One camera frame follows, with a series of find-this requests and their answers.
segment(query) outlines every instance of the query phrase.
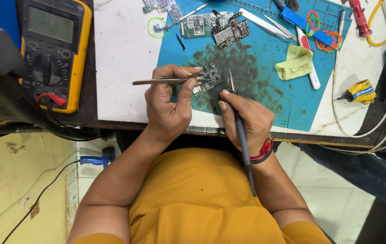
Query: person's left hand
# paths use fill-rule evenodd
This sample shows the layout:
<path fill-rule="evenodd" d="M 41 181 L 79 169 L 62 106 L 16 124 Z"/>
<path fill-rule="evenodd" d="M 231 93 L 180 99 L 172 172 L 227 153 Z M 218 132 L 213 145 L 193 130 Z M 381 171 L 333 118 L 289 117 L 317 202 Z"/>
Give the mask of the person's left hand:
<path fill-rule="evenodd" d="M 168 64 L 154 69 L 152 78 L 176 76 L 185 78 L 200 73 L 200 67 L 179 67 Z M 178 92 L 176 103 L 170 102 L 172 87 L 168 84 L 152 84 L 145 92 L 148 125 L 145 130 L 156 140 L 169 145 L 181 135 L 192 119 L 192 90 L 200 85 L 196 79 L 186 80 Z"/>

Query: yellow t-shirt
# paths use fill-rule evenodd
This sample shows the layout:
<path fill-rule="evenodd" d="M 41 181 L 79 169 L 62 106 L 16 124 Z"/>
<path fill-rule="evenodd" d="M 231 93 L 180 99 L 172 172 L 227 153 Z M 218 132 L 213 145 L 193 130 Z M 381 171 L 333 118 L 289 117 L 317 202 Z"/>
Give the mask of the yellow t-shirt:
<path fill-rule="evenodd" d="M 132 244 L 271 243 L 330 244 L 314 224 L 281 230 L 253 197 L 242 165 L 229 153 L 185 148 L 158 156 L 129 212 Z M 73 244 L 123 244 L 93 234 Z"/>

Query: yellow wall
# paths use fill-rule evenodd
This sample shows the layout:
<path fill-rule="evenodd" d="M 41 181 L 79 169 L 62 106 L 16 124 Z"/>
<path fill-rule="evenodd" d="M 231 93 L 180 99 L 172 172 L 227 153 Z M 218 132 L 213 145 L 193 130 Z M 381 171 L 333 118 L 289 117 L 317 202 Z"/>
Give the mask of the yellow wall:
<path fill-rule="evenodd" d="M 50 133 L 0 137 L 0 243 L 29 211 L 44 187 L 75 156 L 74 142 Z M 68 190 L 71 182 L 67 175 L 64 170 L 44 192 L 39 200 L 39 213 L 33 219 L 29 215 L 7 244 L 66 242 L 71 221 Z"/>

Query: person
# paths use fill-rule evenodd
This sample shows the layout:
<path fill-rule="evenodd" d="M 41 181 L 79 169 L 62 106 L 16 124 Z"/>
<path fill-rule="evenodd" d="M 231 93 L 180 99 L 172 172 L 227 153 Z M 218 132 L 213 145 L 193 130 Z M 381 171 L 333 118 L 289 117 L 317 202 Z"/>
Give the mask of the person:
<path fill-rule="evenodd" d="M 200 68 L 165 65 L 152 77 L 186 77 Z M 257 196 L 230 153 L 182 148 L 161 154 L 192 119 L 195 79 L 154 84 L 145 92 L 148 125 L 90 186 L 78 206 L 68 244 L 273 243 L 329 244 L 303 197 L 271 151 L 264 154 L 274 114 L 223 90 L 223 121 L 238 149 L 234 108 L 244 119 Z"/>
<path fill-rule="evenodd" d="M 296 144 L 318 164 L 332 170 L 354 186 L 386 202 L 386 152 L 349 155 L 313 144 Z M 339 147 L 344 150 L 359 148 Z"/>

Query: tiled floor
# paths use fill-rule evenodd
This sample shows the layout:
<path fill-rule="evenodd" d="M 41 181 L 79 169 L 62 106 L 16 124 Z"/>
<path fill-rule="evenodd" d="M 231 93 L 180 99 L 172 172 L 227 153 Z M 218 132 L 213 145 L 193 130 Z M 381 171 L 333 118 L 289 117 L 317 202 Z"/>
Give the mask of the tiled floor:
<path fill-rule="evenodd" d="M 119 156 L 115 139 L 77 142 L 77 156 L 101 156 L 102 148 L 107 146 L 114 146 L 116 156 Z M 320 227 L 337 244 L 354 244 L 375 197 L 315 163 L 299 148 L 286 142 L 279 146 L 276 155 Z M 103 166 L 78 166 L 79 201 L 102 170 Z"/>

